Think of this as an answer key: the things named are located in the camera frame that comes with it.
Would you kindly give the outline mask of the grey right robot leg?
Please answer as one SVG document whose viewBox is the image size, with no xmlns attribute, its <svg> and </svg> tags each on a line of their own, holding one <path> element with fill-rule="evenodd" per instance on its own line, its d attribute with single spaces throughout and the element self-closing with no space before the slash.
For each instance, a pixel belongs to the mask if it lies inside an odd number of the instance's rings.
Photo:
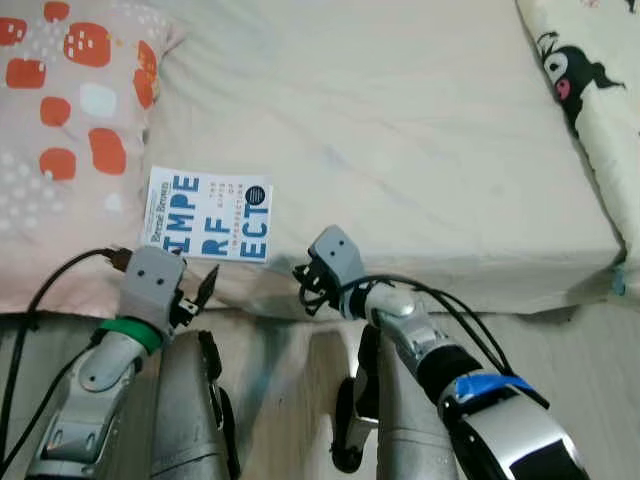
<svg viewBox="0 0 640 480">
<path fill-rule="evenodd" d="M 343 474 L 369 463 L 376 480 L 462 480 L 435 404 L 374 326 L 361 330 L 332 426 L 330 458 Z"/>
</svg>

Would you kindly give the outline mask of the pink patterned pillow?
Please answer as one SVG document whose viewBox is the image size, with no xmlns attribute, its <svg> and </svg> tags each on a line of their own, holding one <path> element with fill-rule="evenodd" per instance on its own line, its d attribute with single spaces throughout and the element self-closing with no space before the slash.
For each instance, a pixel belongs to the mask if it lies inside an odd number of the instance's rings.
<svg viewBox="0 0 640 480">
<path fill-rule="evenodd" d="M 178 19 L 143 0 L 0 0 L 0 314 L 102 316 L 137 246 L 148 120 Z"/>
</svg>

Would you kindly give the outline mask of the beige sheeted mattress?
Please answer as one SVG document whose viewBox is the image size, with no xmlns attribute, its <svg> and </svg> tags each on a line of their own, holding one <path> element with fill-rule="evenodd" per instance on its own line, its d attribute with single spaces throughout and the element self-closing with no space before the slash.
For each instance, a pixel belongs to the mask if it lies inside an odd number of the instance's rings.
<svg viewBox="0 0 640 480">
<path fill-rule="evenodd" d="M 300 315 L 329 225 L 371 273 L 495 314 L 607 296 L 622 257 L 515 0 L 143 0 L 178 19 L 143 161 L 273 184 L 265 262 L 215 265 L 215 307 Z"/>
</svg>

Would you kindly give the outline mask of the cream cartoon print quilt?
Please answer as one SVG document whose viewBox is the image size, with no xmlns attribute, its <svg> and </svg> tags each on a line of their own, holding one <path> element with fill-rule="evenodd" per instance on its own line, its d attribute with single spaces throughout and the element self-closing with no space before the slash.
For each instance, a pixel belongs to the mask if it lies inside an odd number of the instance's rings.
<svg viewBox="0 0 640 480">
<path fill-rule="evenodd" d="M 616 294 L 639 292 L 640 13 L 637 0 L 515 0 L 550 93 L 620 233 Z"/>
</svg>

